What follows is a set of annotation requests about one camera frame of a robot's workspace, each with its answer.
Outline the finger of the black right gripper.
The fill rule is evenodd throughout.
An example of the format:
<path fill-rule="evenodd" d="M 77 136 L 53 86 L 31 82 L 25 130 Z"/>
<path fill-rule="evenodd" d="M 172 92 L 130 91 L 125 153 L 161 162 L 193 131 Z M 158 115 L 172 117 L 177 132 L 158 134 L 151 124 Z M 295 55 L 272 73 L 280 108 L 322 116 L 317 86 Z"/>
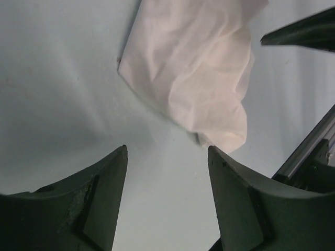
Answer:
<path fill-rule="evenodd" d="M 261 45 L 296 45 L 334 53 L 334 7 L 265 34 Z"/>

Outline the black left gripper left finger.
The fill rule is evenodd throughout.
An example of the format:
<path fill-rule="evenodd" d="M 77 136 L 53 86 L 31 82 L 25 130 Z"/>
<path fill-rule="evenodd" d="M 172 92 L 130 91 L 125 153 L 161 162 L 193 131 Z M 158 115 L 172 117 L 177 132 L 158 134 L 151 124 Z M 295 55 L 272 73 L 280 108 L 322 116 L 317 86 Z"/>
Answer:
<path fill-rule="evenodd" d="M 111 250 L 128 151 L 35 192 L 1 195 L 1 250 Z"/>

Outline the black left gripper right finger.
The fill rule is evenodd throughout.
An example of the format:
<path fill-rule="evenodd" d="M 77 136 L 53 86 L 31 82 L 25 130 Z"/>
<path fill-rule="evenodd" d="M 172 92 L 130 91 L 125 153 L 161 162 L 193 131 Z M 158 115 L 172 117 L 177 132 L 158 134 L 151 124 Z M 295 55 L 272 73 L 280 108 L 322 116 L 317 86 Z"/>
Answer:
<path fill-rule="evenodd" d="M 218 250 L 334 250 L 334 193 L 270 179 L 208 148 Z"/>

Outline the white underwear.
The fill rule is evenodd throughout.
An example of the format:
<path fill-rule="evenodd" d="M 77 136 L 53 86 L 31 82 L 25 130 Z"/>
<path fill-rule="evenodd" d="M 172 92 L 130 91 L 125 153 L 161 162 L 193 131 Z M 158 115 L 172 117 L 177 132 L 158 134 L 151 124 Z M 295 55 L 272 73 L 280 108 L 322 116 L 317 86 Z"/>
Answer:
<path fill-rule="evenodd" d="M 254 63 L 249 22 L 267 1 L 142 1 L 118 68 L 167 118 L 231 153 L 245 144 L 242 105 Z"/>

